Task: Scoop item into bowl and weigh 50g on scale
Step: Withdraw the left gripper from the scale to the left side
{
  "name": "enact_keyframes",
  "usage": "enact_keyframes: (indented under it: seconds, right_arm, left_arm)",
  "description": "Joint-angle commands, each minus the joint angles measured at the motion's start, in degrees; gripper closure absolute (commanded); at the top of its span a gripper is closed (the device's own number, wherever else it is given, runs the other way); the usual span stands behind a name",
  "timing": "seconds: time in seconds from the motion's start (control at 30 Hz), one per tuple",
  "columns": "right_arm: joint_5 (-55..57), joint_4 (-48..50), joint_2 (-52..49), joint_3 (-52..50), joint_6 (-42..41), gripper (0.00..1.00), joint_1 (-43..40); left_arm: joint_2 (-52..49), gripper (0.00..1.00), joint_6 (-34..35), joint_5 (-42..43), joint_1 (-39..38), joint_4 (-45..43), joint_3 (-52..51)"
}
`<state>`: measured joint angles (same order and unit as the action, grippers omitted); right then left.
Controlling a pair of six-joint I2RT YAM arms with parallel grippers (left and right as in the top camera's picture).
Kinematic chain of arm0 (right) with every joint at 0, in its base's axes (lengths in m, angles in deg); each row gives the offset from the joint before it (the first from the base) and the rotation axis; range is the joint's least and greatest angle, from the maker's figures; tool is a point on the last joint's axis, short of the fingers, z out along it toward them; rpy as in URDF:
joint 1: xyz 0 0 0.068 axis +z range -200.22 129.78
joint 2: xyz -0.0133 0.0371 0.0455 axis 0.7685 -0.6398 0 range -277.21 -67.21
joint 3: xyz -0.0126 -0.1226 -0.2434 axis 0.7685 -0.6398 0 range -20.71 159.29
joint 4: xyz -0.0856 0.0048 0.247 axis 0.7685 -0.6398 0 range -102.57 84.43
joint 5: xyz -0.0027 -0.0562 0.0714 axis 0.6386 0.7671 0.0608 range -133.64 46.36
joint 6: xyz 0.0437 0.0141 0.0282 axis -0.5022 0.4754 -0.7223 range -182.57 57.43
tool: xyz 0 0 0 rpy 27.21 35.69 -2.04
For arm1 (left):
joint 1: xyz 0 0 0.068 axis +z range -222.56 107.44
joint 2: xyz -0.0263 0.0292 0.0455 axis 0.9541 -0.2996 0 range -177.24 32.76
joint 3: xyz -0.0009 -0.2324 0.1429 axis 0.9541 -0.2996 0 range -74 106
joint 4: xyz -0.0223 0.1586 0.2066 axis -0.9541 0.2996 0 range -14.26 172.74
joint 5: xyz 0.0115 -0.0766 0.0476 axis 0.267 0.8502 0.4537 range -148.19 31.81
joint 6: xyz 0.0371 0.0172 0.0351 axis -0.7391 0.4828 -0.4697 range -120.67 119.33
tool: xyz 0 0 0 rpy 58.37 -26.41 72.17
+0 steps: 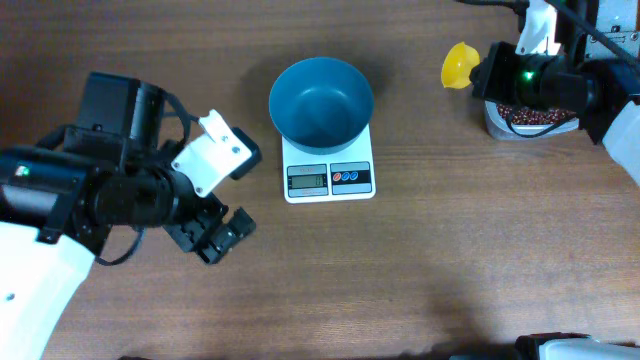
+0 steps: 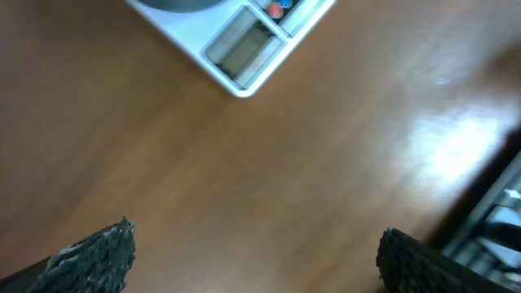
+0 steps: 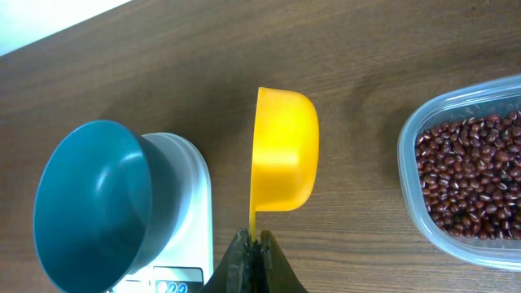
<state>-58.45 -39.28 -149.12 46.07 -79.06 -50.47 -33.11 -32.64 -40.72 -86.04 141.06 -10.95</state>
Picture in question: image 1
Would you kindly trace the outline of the yellow plastic measuring scoop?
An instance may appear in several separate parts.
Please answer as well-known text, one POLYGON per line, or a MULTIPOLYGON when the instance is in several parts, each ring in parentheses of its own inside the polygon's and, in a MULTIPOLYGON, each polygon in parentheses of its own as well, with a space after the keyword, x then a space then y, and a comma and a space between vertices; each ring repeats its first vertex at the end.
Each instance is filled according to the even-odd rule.
POLYGON ((478 51, 460 42, 454 45, 445 57, 441 69, 444 88, 463 89, 471 84, 471 71, 480 64, 478 51))

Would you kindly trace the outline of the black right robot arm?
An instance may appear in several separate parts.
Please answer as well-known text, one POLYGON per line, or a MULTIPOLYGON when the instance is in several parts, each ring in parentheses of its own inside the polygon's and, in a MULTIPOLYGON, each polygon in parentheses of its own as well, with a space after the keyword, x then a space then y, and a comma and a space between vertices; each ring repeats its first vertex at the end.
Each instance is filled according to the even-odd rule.
POLYGON ((508 105, 518 112, 566 110, 595 144, 639 180, 639 62, 563 1, 531 1, 518 46, 498 42, 469 70, 473 96, 508 105), (555 36, 536 26, 555 28, 561 18, 613 53, 611 59, 577 62, 569 55, 538 50, 555 36))

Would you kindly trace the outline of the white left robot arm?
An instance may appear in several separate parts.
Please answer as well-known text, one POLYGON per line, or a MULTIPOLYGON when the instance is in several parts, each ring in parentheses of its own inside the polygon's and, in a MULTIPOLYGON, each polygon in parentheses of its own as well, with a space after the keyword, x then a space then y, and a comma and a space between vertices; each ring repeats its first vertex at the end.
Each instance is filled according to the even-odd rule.
POLYGON ((255 230, 216 196, 261 159, 216 111, 190 114, 172 93, 94 72, 75 123, 1 153, 1 355, 38 359, 116 226, 164 229, 204 263, 255 230))

